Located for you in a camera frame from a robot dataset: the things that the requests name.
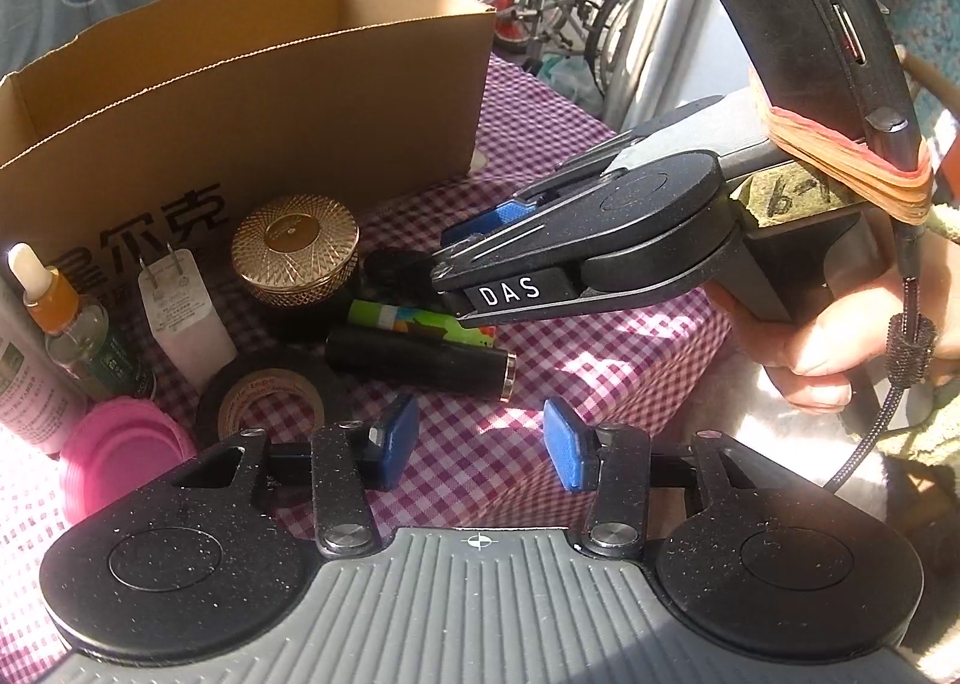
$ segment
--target circular pad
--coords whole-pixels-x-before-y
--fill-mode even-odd
[[[800,592],[840,583],[853,555],[839,540],[815,529],[771,529],[748,538],[740,550],[744,567],[771,586]]]
[[[124,538],[110,552],[110,572],[143,592],[172,592],[193,586],[217,569],[223,550],[198,529],[148,529]]]

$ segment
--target finger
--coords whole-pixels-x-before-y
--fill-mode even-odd
[[[884,276],[834,302],[789,341],[786,366],[800,376],[831,376],[881,355],[890,319],[902,309],[900,287]]]
[[[811,413],[837,413],[851,401],[850,382],[841,374],[803,377],[785,367],[768,367],[767,374],[786,401]]]
[[[704,292],[714,307],[730,315],[737,339],[747,356],[765,367],[789,364],[787,345],[796,334],[793,326],[758,321],[730,292],[712,281],[704,284]]]
[[[930,382],[932,382],[934,386],[943,386],[956,377],[960,377],[960,360],[933,359],[933,361],[930,362],[930,369],[926,375],[930,378]]]

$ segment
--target jar lid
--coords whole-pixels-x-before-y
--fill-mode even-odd
[[[66,521],[78,524],[196,455],[186,431],[148,400],[95,406],[59,456]]]
[[[258,299],[279,307],[329,297],[357,264],[360,230],[333,199],[280,197],[248,215],[233,236],[233,268]]]

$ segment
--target plastic bag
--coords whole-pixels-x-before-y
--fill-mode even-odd
[[[568,98],[577,107],[599,117],[603,112],[603,96],[600,95],[590,67],[582,56],[553,54],[544,57],[544,65],[536,74],[539,81]]]

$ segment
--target table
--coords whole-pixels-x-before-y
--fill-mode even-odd
[[[361,221],[361,250],[432,249],[440,230],[486,209],[610,131],[513,65],[491,58],[477,148],[488,165]],[[241,353],[269,344],[235,283],[211,291]],[[197,395],[152,342],[142,312],[126,324],[157,369],[157,404],[190,425]],[[659,431],[707,367],[728,330],[700,291],[657,307],[503,326],[498,344],[518,355],[507,406],[418,393],[421,438],[397,490],[371,495],[381,532],[397,526],[569,526],[588,496],[563,492],[539,431],[544,398],[565,397],[590,423],[618,419]],[[376,414],[395,389],[344,377],[359,418]],[[308,416],[276,396],[248,411],[277,440],[304,438]],[[312,535],[307,506],[278,513]],[[64,532],[56,463],[0,430],[0,676],[26,684],[64,644],[46,615],[37,569]]]

